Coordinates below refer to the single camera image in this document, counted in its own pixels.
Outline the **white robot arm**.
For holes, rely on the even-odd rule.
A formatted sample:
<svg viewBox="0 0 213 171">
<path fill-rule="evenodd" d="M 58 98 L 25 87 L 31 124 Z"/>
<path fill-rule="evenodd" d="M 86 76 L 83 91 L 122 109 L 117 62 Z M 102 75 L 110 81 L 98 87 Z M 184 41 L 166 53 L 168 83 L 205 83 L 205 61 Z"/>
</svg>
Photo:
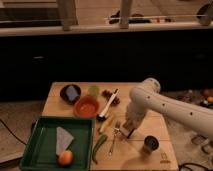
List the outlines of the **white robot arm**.
<svg viewBox="0 0 213 171">
<path fill-rule="evenodd" d="M 152 110 L 213 141 L 213 110 L 163 96 L 160 90 L 161 85 L 154 78 L 147 78 L 130 90 L 124 122 L 128 132 L 137 129 L 147 111 Z"/>
</svg>

